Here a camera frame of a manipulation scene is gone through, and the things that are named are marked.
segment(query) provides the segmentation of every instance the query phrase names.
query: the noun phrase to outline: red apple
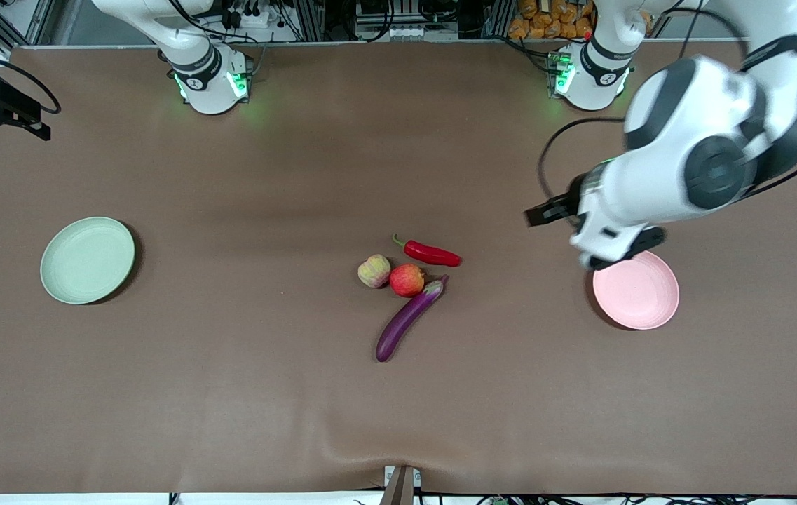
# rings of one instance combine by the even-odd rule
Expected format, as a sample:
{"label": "red apple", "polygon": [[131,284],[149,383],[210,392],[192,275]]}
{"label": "red apple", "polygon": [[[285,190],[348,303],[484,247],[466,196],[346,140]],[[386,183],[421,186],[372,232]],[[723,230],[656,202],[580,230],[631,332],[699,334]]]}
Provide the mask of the red apple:
{"label": "red apple", "polygon": [[423,271],[414,263],[404,263],[389,274],[389,285],[399,297],[416,297],[423,291]]}

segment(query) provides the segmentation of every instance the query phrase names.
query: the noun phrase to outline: orange bag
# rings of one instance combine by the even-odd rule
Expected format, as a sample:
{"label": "orange bag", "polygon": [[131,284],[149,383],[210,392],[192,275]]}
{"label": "orange bag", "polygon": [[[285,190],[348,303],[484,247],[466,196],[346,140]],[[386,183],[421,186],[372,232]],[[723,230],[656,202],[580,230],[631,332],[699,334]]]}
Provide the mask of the orange bag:
{"label": "orange bag", "polygon": [[561,25],[561,37],[564,37],[565,39],[574,39],[575,26],[570,25],[569,23],[564,23]]}
{"label": "orange bag", "polygon": [[526,19],[532,19],[532,17],[538,13],[538,4],[536,0],[519,0],[519,2],[517,2],[517,8],[519,9],[520,15]]}
{"label": "orange bag", "polygon": [[559,37],[560,34],[561,34],[561,22],[559,22],[558,20],[553,20],[553,22],[551,22],[551,25],[548,25],[548,27],[545,28],[546,39],[553,39],[554,37]]}
{"label": "orange bag", "polygon": [[566,0],[553,0],[551,3],[551,17],[560,22],[574,22],[578,16],[578,9]]}
{"label": "orange bag", "polygon": [[594,29],[591,27],[591,22],[587,17],[580,18],[575,22],[575,35],[577,37],[590,37],[593,31]]}
{"label": "orange bag", "polygon": [[510,23],[508,37],[514,39],[514,41],[521,41],[521,39],[526,38],[526,35],[529,35],[529,20],[514,19],[513,22]]}
{"label": "orange bag", "polygon": [[545,29],[550,26],[552,22],[553,19],[551,19],[551,14],[537,13],[536,16],[532,18],[532,27]]}
{"label": "orange bag", "polygon": [[650,31],[654,29],[654,16],[646,11],[641,11],[641,17],[644,18],[644,32],[650,33]]}

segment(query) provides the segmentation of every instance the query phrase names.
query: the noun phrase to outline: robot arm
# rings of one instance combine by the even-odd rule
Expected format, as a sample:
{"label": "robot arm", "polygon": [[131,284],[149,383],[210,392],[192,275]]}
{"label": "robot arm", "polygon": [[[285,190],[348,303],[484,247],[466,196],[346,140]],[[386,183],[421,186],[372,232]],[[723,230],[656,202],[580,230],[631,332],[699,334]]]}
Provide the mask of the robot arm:
{"label": "robot arm", "polygon": [[629,62],[644,41],[641,12],[659,16],[672,7],[697,8],[700,0],[594,0],[598,18],[586,42],[572,42],[559,52],[569,56],[575,78],[555,90],[572,105],[586,111],[609,106],[622,92]]}
{"label": "robot arm", "polygon": [[527,212],[530,224],[577,215],[571,243],[587,268],[629,259],[665,239],[655,224],[721,210],[796,165],[797,0],[727,4],[749,37],[745,71],[702,55],[658,71],[629,107],[628,151]]}
{"label": "robot arm", "polygon": [[[213,0],[178,0],[194,15],[212,8]],[[93,0],[149,37],[174,68],[180,93],[203,114],[227,112],[247,99],[250,73],[245,55],[224,44],[212,44],[205,32],[187,25],[172,0]]]}

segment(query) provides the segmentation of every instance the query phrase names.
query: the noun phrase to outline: purple eggplant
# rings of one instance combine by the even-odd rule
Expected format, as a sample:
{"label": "purple eggplant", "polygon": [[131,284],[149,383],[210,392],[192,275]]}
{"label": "purple eggplant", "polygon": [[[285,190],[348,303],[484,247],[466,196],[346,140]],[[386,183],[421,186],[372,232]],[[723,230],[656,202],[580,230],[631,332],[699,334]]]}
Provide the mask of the purple eggplant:
{"label": "purple eggplant", "polygon": [[437,281],[427,283],[423,287],[423,291],[416,297],[412,297],[398,311],[398,314],[395,314],[392,320],[389,321],[389,324],[386,324],[386,329],[383,330],[383,334],[379,336],[379,342],[376,343],[377,361],[382,363],[392,358],[395,348],[398,347],[398,342],[401,342],[401,338],[404,337],[407,329],[445,291],[447,279],[449,279],[449,276],[445,275],[437,279]]}

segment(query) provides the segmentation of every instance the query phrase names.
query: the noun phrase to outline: green plate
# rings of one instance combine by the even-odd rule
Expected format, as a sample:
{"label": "green plate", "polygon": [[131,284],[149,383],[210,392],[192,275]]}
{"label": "green plate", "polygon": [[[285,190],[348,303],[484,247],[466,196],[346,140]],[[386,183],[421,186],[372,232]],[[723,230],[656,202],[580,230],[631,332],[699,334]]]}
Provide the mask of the green plate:
{"label": "green plate", "polygon": [[130,275],[136,246],[110,217],[87,217],[53,237],[40,261],[40,281],[53,298],[88,304],[110,295]]}

